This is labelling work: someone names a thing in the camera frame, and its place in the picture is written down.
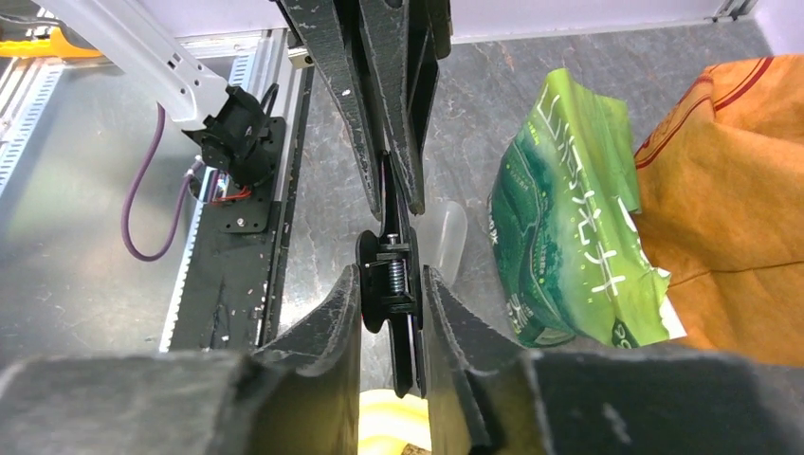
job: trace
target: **orange towel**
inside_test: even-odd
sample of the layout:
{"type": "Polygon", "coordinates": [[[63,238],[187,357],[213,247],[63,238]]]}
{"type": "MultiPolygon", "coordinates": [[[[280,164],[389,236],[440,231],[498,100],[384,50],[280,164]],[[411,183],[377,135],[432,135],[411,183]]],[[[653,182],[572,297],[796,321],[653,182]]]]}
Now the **orange towel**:
{"type": "Polygon", "coordinates": [[[804,366],[804,56],[707,68],[635,159],[678,341],[804,366]]]}

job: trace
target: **yellow tool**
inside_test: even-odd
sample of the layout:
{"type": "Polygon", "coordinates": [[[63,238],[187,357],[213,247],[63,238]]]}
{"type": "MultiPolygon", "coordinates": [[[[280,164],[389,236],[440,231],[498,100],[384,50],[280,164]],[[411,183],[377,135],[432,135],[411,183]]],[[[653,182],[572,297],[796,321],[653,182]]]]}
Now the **yellow tool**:
{"type": "Polygon", "coordinates": [[[410,444],[431,450],[427,400],[393,391],[360,394],[359,455],[399,455],[410,444]]]}
{"type": "Polygon", "coordinates": [[[37,41],[0,41],[0,57],[59,57],[62,59],[88,59],[100,57],[95,49],[84,49],[70,44],[58,27],[50,31],[50,38],[37,41]]]}

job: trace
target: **green bag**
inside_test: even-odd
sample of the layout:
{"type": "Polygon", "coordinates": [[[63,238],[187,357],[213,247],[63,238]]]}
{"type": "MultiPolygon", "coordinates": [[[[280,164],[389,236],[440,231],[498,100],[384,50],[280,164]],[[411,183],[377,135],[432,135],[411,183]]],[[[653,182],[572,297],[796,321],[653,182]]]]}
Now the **green bag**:
{"type": "Polygon", "coordinates": [[[684,335],[630,211],[639,210],[628,107],[551,72],[502,157],[489,232],[520,342],[575,335],[634,348],[684,335]]]}

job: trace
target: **white wall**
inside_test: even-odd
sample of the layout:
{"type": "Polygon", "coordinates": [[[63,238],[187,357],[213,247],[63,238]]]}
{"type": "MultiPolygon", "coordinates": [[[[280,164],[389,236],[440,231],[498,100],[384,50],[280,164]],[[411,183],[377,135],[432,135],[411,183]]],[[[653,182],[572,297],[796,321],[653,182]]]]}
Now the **white wall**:
{"type": "MultiPolygon", "coordinates": [[[[139,0],[174,35],[284,27],[268,0],[139,0]]],[[[454,41],[702,21],[723,0],[451,0],[454,41]]],[[[760,3],[775,0],[760,0],[760,3]]],[[[786,0],[804,3],[804,0],[786,0]]]]}
{"type": "Polygon", "coordinates": [[[759,0],[754,17],[774,54],[804,52],[804,0],[759,0]]]}

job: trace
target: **transparent plastic cup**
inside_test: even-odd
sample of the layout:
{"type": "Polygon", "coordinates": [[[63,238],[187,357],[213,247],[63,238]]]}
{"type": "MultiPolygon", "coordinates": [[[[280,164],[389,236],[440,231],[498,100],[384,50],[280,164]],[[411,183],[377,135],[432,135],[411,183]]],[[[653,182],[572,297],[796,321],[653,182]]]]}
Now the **transparent plastic cup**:
{"type": "Polygon", "coordinates": [[[454,201],[428,204],[425,214],[419,217],[419,262],[441,272],[447,286],[452,286],[458,276],[467,226],[464,208],[454,201]]]}

